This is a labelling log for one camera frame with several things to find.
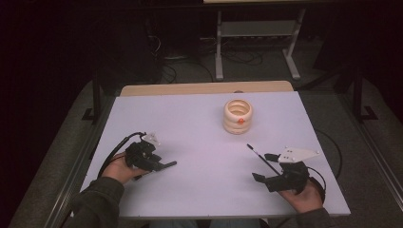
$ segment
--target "floor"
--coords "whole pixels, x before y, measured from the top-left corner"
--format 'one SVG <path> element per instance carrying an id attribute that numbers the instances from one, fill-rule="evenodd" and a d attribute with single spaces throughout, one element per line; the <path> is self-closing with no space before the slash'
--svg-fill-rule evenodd
<path id="1" fill-rule="evenodd" d="M 216 81 L 214 39 L 201 42 L 197 57 L 175 52 L 164 56 L 160 84 Z M 298 41 L 294 59 L 301 79 L 291 79 L 281 53 L 287 42 L 287 39 L 257 39 L 240 45 L 245 42 L 226 41 L 224 81 L 287 80 L 297 88 L 325 73 L 312 69 L 321 41 Z M 348 217 L 334 218 L 334 222 L 339 227 L 403 227 L 401 198 L 399 201 L 395 194 L 401 193 L 402 189 L 390 184 L 403 182 L 402 123 L 384 104 L 376 87 L 367 81 L 363 85 L 362 102 L 374 110 L 378 120 L 357 122 L 351 112 L 352 91 L 335 93 L 332 89 L 335 81 L 336 77 L 299 92 L 352 212 Z M 113 104 L 113 97 L 102 98 L 103 114 L 98 123 L 92 124 L 82 121 L 84 112 L 92 107 L 91 84 L 77 97 L 10 227 L 60 227 L 65 222 L 71 198 L 66 190 L 79 191 L 90 164 L 88 155 L 102 134 L 103 121 Z M 292 218 L 269 218 L 267 221 L 270 227 L 297 227 Z M 121 219 L 119 227 L 144 224 L 146 221 Z"/>

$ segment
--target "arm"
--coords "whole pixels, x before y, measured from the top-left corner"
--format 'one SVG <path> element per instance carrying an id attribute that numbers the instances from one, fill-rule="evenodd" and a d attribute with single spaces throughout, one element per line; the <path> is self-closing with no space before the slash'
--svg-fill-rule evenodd
<path id="1" fill-rule="evenodd" d="M 115 156 L 103 175 L 75 196 L 71 207 L 74 217 L 68 227 L 117 227 L 119 202 L 124 184 L 145 171 L 125 164 L 124 154 Z"/>
<path id="2" fill-rule="evenodd" d="M 332 220 L 323 208 L 322 199 L 317 187 L 308 180 L 305 189 L 298 195 L 292 191 L 278 192 L 298 212 L 297 224 L 300 228 L 331 228 Z"/>

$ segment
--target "person's left hand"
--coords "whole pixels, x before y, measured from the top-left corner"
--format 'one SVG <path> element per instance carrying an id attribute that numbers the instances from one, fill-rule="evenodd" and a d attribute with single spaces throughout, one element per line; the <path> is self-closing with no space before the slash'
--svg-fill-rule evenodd
<path id="1" fill-rule="evenodd" d="M 109 177 L 119 181 L 121 184 L 127 183 L 130 179 L 148 173 L 143 169 L 127 167 L 125 163 L 125 152 L 113 157 L 112 162 L 106 167 L 102 177 Z"/>

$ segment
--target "person's right hand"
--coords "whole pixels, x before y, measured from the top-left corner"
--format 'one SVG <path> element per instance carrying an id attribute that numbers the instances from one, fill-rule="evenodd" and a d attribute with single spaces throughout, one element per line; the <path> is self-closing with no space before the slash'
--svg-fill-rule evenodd
<path id="1" fill-rule="evenodd" d="M 323 207 L 322 199 L 317 187 L 311 181 L 307 181 L 305 189 L 295 194 L 292 190 L 278 192 L 284 197 L 298 213 L 305 213 Z"/>

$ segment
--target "table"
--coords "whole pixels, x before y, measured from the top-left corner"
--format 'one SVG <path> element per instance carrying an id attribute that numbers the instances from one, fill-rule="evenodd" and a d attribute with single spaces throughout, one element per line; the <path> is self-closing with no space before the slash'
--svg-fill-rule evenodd
<path id="1" fill-rule="evenodd" d="M 254 181 L 252 172 L 275 174 L 246 146 L 252 144 L 260 154 L 281 153 L 286 145 L 322 153 L 303 104 L 292 90 L 287 82 L 128 86 L 112 107 L 82 188 L 96 179 L 106 156 L 125 136 L 155 131 L 162 143 L 155 154 L 163 158 L 162 163 L 178 164 L 127 183 L 120 204 L 122 218 L 293 215 L 294 209 L 280 195 Z M 255 110 L 251 129 L 242 135 L 227 133 L 221 123 L 224 104 L 234 98 L 247 100 Z M 329 213 L 350 214 L 324 155 L 306 164 L 326 179 Z"/>

